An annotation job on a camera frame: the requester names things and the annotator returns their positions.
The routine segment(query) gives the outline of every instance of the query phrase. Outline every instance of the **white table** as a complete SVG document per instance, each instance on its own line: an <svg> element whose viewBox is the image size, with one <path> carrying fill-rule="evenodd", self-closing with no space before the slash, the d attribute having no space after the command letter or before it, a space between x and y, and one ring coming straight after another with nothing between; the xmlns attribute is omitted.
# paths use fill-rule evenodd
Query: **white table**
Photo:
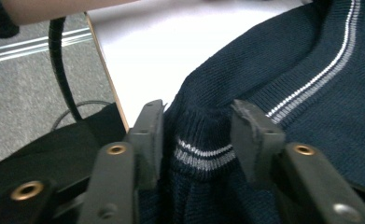
<svg viewBox="0 0 365 224"><path fill-rule="evenodd" d="M142 106L170 104L185 77L254 25L300 0L142 0L89 11L125 128Z"/></svg>

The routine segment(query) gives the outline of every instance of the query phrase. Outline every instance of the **floor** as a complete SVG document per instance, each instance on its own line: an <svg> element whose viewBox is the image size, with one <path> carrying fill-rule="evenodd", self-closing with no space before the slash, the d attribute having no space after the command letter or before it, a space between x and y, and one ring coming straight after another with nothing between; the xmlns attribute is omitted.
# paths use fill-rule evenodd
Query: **floor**
<svg viewBox="0 0 365 224"><path fill-rule="evenodd" d="M84 14L67 17L65 31L87 28ZM22 26L20 33L1 39L0 47L48 35L49 23ZM104 68L90 38L63 47L66 75L77 103L89 100L113 102ZM102 105L79 108L83 117ZM0 160L46 134L67 109L51 68L49 52L42 51L0 62ZM60 127L74 122L70 116Z"/></svg>

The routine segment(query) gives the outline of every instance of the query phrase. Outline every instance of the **black cable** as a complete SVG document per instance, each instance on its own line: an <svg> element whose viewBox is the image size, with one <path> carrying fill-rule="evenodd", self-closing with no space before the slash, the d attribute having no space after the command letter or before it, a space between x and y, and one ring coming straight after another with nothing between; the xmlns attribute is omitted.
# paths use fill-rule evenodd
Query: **black cable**
<svg viewBox="0 0 365 224"><path fill-rule="evenodd" d="M83 101L77 104L77 107L80 107L82 105L110 105L110 103L105 101ZM69 114L71 111L65 110L54 122L53 126L51 127L50 131L53 132L57 129L57 127L60 125L61 121Z"/></svg>
<svg viewBox="0 0 365 224"><path fill-rule="evenodd" d="M66 79L65 70L63 69L63 55L62 55L62 39L63 39L63 24L65 17L50 21L49 26L49 52L51 65L53 67L54 75L56 76L58 85L63 94L63 99L66 102L69 110L75 121L82 120L71 89L69 88L68 80Z"/></svg>

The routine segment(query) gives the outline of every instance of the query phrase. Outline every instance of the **metal grommet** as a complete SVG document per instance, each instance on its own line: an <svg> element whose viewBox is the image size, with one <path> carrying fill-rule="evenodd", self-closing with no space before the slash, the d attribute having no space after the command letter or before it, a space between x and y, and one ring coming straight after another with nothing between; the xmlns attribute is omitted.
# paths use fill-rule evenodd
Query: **metal grommet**
<svg viewBox="0 0 365 224"><path fill-rule="evenodd" d="M126 147L125 146L118 145L118 146L110 147L106 152L109 155L119 155L119 154L121 154L121 153L123 153L125 151L126 151Z"/></svg>
<svg viewBox="0 0 365 224"><path fill-rule="evenodd" d="M306 155L306 156L312 156L312 155L316 154L316 152L312 148L306 147L306 146L295 146L293 149L295 149L295 151L297 153L300 153L300 154Z"/></svg>
<svg viewBox="0 0 365 224"><path fill-rule="evenodd" d="M23 201L35 197L43 190L44 186L39 181L31 181L14 189L10 198L14 201Z"/></svg>

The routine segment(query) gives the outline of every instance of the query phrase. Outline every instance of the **dark blue knit fabric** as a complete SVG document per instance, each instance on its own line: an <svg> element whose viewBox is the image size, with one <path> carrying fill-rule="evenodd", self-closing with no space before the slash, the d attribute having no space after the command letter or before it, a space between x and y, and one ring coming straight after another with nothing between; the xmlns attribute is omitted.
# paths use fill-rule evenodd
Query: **dark blue knit fabric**
<svg viewBox="0 0 365 224"><path fill-rule="evenodd" d="M143 223L278 223L230 140L233 99L320 148L365 186L365 1L316 1L241 35L192 72L165 112L163 173L141 194Z"/></svg>

